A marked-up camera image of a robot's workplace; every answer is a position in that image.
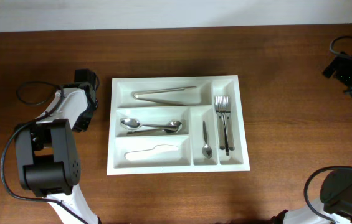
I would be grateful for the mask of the steel tongs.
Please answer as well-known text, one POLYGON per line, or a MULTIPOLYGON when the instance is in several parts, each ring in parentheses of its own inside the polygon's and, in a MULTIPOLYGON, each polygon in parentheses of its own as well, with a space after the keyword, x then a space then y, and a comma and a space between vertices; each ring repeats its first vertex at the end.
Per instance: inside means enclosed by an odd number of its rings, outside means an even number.
POLYGON ((150 103, 157 103, 162 105, 184 106, 178 97, 174 97, 176 93, 185 92, 196 89, 197 86, 184 86, 177 88, 165 88, 157 90, 140 90, 131 93, 135 100, 147 101, 150 103))

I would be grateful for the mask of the large steel spoon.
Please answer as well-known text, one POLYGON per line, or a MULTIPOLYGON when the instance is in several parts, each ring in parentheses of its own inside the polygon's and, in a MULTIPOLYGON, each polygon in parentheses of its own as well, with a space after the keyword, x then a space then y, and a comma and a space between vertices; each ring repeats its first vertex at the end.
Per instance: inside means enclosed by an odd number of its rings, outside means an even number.
POLYGON ((142 130, 142 131, 129 131, 126 133, 127 136, 141 136, 153 133, 165 132, 167 134, 173 134, 181 129, 182 122, 180 121, 170 121, 166 125, 155 126, 152 129, 142 130))
POLYGON ((149 128, 153 128, 155 126, 161 126, 159 124, 146 124, 146 123, 141 123, 139 120, 135 119, 135 118, 123 118, 120 121, 120 124, 122 127, 129 129, 129 130, 137 130, 140 129, 142 127, 149 127, 149 128))

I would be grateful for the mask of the steel fork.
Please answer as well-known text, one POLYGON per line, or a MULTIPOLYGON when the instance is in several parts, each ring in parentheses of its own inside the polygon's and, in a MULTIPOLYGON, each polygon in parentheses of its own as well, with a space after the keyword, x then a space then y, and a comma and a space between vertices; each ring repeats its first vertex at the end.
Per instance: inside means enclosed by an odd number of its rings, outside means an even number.
POLYGON ((226 142, 224 137, 224 120, 221 113, 221 96, 215 96, 214 108, 217 116, 217 126, 219 129, 219 147, 221 150, 226 149, 226 142))
POLYGON ((224 109, 224 117, 225 117, 225 126, 226 126, 226 138, 227 145, 230 151, 235 149, 233 133, 232 133, 232 125, 231 125, 231 100, 229 96, 223 96, 223 109, 224 109))

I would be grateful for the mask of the small steel teaspoon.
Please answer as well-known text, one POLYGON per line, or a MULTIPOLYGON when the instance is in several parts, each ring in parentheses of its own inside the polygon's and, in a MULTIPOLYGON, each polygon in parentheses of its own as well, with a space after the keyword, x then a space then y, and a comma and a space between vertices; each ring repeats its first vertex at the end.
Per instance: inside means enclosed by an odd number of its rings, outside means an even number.
POLYGON ((209 145, 208 141, 208 134, 207 134, 207 128, 206 128, 206 122, 202 122, 202 134, 203 134, 203 140, 204 140, 204 145, 202 147, 202 154, 206 159, 211 159, 212 158, 212 149, 209 145))

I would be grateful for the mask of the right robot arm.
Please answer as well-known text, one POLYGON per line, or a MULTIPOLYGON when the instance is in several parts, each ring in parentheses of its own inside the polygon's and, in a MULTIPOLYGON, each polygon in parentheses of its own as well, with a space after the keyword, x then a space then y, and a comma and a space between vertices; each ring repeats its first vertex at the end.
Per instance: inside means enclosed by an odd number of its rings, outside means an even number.
MULTIPOLYGON (((341 52, 324 69, 323 75, 334 77, 347 89, 352 97, 352 56, 341 52)), ((352 223, 352 166, 329 166, 314 171, 303 188, 305 207, 298 210, 284 210, 271 218, 271 223, 352 223), (308 187, 319 174, 326 172, 319 198, 310 201, 308 187)))

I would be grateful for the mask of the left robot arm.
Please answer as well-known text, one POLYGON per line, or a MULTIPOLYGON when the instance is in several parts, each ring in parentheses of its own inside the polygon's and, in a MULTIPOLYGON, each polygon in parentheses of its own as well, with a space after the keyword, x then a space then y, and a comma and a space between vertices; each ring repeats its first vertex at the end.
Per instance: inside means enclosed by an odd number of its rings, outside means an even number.
POLYGON ((14 198, 48 203, 63 223, 100 223, 79 186, 81 161, 74 133, 88 129, 98 108, 100 81, 89 69, 75 71, 74 82, 52 85, 50 105, 37 118, 18 124, 9 142, 16 148, 20 185, 33 197, 14 198))

